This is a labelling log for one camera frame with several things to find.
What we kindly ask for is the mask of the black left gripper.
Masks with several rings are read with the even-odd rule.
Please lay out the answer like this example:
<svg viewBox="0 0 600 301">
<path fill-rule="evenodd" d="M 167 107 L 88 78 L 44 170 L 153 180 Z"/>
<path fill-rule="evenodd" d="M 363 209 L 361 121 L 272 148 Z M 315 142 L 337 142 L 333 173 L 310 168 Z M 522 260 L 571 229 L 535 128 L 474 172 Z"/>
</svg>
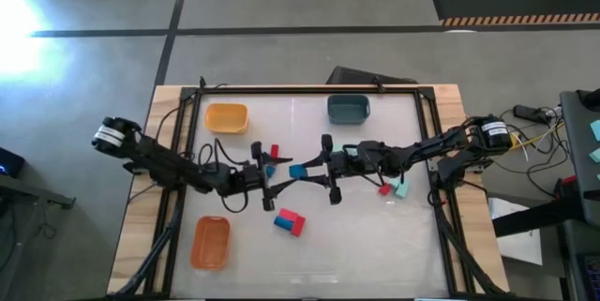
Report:
<svg viewBox="0 0 600 301">
<path fill-rule="evenodd" d="M 270 212 L 275 210 L 274 199 L 281 193 L 285 188 L 294 184 L 296 179 L 291 179 L 274 186 L 268 187 L 267 184 L 267 167 L 277 167 L 278 164 L 287 163 L 293 161 L 292 158 L 272 158 L 267 153 L 263 152 L 263 145 L 261 142 L 254 142 L 250 146 L 250 153 L 255 164 L 251 164 L 247 161 L 234 161 L 232 160 L 227 152 L 224 150 L 222 144 L 219 145 L 219 151 L 230 163 L 239 165 L 242 167 L 241 170 L 234 170 L 230 178 L 232 183 L 226 189 L 226 193 L 221 197 L 221 202 L 228 212 L 233 212 L 226 199 L 235 194 L 242 194 L 244 197 L 244 204 L 238 212 L 243 212 L 249 203 L 249 192 L 253 189 L 260 189 L 262 191 L 262 209 Z"/>
</svg>

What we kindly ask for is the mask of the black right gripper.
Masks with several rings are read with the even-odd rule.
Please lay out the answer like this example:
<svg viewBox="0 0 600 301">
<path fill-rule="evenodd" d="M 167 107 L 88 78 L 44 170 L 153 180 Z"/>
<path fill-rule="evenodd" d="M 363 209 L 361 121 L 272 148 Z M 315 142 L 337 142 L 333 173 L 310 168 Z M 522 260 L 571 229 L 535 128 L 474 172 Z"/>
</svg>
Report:
<svg viewBox="0 0 600 301">
<path fill-rule="evenodd" d="M 314 175 L 303 177 L 302 180 L 329 188 L 330 204 L 339 204 L 342 201 L 341 189 L 338 179 L 346 177 L 366 177 L 368 174 L 376 173 L 376 167 L 368 161 L 351 155 L 344 149 L 334 150 L 333 138 L 329 134 L 321 137 L 322 152 L 312 160 L 302 164 L 304 168 L 313 168 L 325 165 L 326 175 Z"/>
</svg>

